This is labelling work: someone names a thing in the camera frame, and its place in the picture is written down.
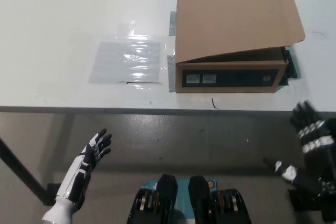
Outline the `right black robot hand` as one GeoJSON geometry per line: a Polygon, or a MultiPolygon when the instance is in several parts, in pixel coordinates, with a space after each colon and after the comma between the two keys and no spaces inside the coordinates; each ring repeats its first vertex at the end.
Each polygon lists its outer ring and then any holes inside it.
{"type": "Polygon", "coordinates": [[[297,189],[317,197],[335,196],[335,125],[307,100],[294,107],[290,123],[300,143],[304,170],[271,157],[263,162],[297,189]]]}

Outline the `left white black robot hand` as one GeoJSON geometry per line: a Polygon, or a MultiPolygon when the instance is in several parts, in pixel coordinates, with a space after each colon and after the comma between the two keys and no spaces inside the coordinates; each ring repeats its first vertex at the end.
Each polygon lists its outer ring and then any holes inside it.
{"type": "Polygon", "coordinates": [[[85,145],[70,165],[57,191],[58,197],[70,200],[77,209],[81,208],[91,180],[91,173],[101,159],[111,152],[111,138],[112,135],[103,128],[85,145]]]}

